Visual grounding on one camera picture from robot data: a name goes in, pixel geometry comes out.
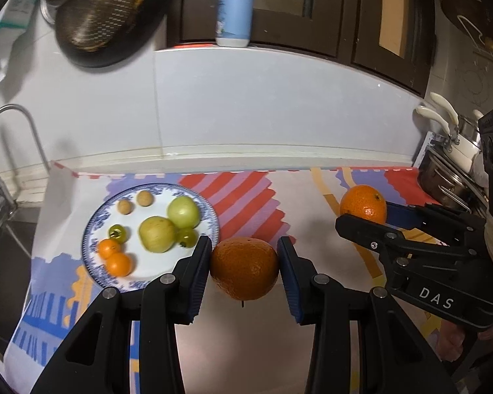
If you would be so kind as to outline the operator right hand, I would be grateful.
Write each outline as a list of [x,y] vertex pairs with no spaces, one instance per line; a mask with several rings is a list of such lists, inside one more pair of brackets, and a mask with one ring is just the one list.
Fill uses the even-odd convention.
[[[478,333],[477,338],[485,343],[485,353],[493,351],[493,326],[484,332]],[[461,327],[443,320],[435,346],[435,352],[439,359],[449,362],[459,359],[464,350],[464,340],[465,332]]]

